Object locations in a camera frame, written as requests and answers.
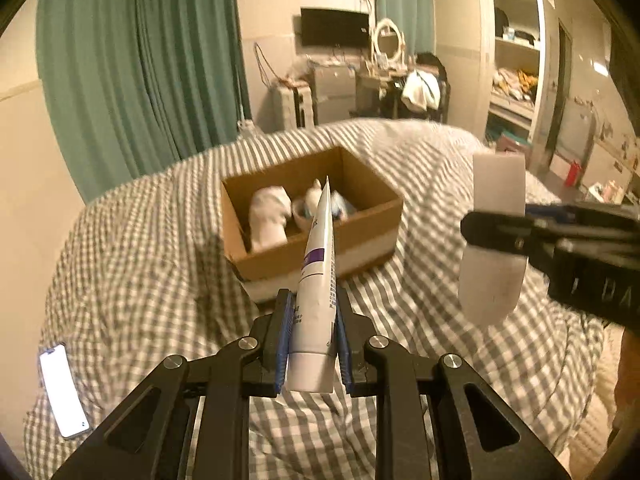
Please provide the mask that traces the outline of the white cream tube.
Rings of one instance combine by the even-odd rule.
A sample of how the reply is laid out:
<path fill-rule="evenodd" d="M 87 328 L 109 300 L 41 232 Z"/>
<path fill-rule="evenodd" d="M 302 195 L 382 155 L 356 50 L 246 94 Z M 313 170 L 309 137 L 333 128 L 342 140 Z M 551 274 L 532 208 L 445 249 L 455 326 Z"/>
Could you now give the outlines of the white cream tube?
<path fill-rule="evenodd" d="M 334 389 L 336 320 L 332 195 L 322 188 L 308 233 L 298 281 L 290 344 L 288 390 L 331 393 Z"/>

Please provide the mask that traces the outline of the white earbuds case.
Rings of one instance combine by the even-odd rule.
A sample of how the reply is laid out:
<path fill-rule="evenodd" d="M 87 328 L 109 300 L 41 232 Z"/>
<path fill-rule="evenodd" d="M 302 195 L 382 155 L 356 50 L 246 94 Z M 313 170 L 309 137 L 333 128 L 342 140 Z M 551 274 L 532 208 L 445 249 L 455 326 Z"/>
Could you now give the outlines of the white earbuds case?
<path fill-rule="evenodd" d="M 525 214 L 525 157 L 499 152 L 473 156 L 473 209 L 460 230 L 466 240 L 458 297 L 476 326 L 500 323 L 518 304 L 527 259 L 515 248 L 509 222 Z"/>

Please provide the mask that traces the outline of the white plaster bear figurine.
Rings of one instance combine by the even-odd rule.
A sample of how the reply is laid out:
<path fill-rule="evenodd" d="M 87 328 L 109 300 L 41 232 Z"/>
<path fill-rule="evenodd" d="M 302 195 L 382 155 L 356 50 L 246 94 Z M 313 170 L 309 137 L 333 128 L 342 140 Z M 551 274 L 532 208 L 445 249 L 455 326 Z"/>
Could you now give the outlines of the white plaster bear figurine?
<path fill-rule="evenodd" d="M 285 228 L 292 216 L 292 200 L 282 186 L 268 186 L 256 191 L 250 200 L 250 248 L 252 252 L 284 245 Z"/>

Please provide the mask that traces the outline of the floral tissue pack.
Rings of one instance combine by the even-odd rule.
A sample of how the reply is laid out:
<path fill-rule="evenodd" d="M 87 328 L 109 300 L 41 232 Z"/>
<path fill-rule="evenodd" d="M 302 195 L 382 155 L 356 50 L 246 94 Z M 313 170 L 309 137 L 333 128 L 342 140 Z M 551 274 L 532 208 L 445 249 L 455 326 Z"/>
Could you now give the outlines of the floral tissue pack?
<path fill-rule="evenodd" d="M 331 195 L 331 206 L 332 217 L 336 221 L 345 221 L 357 211 L 357 209 L 337 191 L 334 191 Z"/>

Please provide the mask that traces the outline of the brown cardboard box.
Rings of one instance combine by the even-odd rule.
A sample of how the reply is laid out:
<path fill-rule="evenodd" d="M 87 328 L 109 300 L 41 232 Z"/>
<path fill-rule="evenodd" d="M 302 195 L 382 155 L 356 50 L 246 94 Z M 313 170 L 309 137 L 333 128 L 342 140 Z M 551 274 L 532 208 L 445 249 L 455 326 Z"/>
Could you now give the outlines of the brown cardboard box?
<path fill-rule="evenodd" d="M 221 181 L 224 254 L 241 281 L 298 275 L 323 185 L 329 183 L 338 276 L 376 266 L 393 255 L 399 233 L 401 195 L 363 157 L 327 148 Z M 291 200 L 284 244 L 254 247 L 250 213 L 257 195 L 277 188 Z"/>

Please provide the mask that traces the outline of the small white bunny figurine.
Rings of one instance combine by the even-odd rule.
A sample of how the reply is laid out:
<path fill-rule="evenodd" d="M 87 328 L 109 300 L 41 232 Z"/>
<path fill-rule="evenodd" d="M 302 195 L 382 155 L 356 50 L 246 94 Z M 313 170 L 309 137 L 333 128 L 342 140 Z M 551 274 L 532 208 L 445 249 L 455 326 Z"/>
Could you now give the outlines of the small white bunny figurine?
<path fill-rule="evenodd" d="M 292 203 L 292 215 L 296 226 L 303 232 L 308 232 L 314 218 L 316 218 L 318 203 L 322 195 L 322 187 L 318 179 L 306 191 L 303 197 L 296 198 Z"/>

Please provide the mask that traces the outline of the white cloth on chair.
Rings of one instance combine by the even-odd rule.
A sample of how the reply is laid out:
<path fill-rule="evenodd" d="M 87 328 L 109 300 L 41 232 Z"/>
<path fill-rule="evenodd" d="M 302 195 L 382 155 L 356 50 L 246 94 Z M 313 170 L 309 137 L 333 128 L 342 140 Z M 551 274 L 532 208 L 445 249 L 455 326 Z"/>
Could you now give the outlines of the white cloth on chair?
<path fill-rule="evenodd" d="M 412 112 L 425 113 L 438 110 L 441 97 L 438 79 L 433 74 L 413 70 L 406 79 L 401 102 Z"/>

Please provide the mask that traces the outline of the white louvered wardrobe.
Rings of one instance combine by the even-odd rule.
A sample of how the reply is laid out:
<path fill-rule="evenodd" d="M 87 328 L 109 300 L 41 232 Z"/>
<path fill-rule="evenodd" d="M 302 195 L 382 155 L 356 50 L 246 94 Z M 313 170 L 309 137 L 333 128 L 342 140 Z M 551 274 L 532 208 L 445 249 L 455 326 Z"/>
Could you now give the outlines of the white louvered wardrobe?
<path fill-rule="evenodd" d="M 548 130 L 559 71 L 549 0 L 434 0 L 434 23 L 450 85 L 449 125 L 480 139 L 503 125 L 528 142 Z"/>

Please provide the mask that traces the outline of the wooden dressing table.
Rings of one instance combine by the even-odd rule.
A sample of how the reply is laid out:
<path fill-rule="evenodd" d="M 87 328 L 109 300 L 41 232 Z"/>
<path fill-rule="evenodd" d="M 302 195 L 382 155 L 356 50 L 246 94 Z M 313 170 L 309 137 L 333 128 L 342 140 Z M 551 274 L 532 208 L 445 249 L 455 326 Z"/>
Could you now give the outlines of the wooden dressing table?
<path fill-rule="evenodd" d="M 402 119 L 411 112 L 402 102 L 408 73 L 390 72 L 388 76 L 358 73 L 356 76 L 355 108 L 352 117 Z"/>

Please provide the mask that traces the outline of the large clear water jug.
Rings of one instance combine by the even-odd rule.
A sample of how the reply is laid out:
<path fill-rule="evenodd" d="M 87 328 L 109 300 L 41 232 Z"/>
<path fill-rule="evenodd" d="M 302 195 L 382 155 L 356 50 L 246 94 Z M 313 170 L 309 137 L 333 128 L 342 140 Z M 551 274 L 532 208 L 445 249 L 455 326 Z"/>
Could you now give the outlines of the large clear water jug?
<path fill-rule="evenodd" d="M 240 105 L 240 119 L 236 125 L 238 126 L 238 133 L 241 138 L 261 136 L 264 133 L 262 129 L 253 122 L 253 119 L 247 114 L 243 105 Z"/>

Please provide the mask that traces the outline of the white suitcase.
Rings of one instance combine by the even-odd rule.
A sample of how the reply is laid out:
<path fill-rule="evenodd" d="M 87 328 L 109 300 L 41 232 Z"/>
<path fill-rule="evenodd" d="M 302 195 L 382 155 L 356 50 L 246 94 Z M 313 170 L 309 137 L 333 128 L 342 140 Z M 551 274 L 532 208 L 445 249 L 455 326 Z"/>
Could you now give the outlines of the white suitcase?
<path fill-rule="evenodd" d="M 309 84 L 294 81 L 271 88 L 274 124 L 278 130 L 311 128 L 314 126 L 314 107 Z"/>

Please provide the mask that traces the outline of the white smartphone lit screen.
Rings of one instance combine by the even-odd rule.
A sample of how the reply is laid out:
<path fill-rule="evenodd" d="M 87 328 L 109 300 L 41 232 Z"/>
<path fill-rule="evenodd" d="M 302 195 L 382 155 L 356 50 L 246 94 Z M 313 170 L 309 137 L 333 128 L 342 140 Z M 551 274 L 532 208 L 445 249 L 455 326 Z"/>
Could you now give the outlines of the white smartphone lit screen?
<path fill-rule="evenodd" d="M 65 344 L 44 350 L 39 356 L 39 365 L 61 437 L 71 439 L 86 434 L 91 425 L 78 396 Z"/>

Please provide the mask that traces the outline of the white oval vanity mirror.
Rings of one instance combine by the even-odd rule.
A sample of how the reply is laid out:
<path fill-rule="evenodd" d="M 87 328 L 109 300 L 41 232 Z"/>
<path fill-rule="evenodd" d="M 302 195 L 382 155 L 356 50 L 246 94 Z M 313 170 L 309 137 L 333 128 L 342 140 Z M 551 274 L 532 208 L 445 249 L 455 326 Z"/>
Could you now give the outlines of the white oval vanity mirror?
<path fill-rule="evenodd" d="M 378 67 L 397 68 L 405 63 L 405 36 L 390 19 L 379 20 L 371 35 L 372 60 Z"/>

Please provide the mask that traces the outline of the silver mini fridge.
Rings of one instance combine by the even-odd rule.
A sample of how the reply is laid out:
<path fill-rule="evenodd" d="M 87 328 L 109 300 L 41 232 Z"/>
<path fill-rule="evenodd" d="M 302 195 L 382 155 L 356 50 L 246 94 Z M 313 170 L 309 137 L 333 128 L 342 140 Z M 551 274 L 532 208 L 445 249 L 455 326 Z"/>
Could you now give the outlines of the silver mini fridge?
<path fill-rule="evenodd" d="M 356 107 L 356 73 L 347 65 L 316 65 L 310 73 L 314 118 L 318 125 L 350 118 Z"/>

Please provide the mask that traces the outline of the large green curtain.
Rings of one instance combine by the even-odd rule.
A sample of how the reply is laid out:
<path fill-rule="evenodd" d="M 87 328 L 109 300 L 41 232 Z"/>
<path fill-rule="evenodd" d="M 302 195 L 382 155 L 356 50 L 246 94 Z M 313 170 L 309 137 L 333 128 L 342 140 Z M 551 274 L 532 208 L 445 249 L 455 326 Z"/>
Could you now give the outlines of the large green curtain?
<path fill-rule="evenodd" d="M 38 0 L 36 55 L 85 202 L 234 141 L 250 116 L 236 0 Z"/>

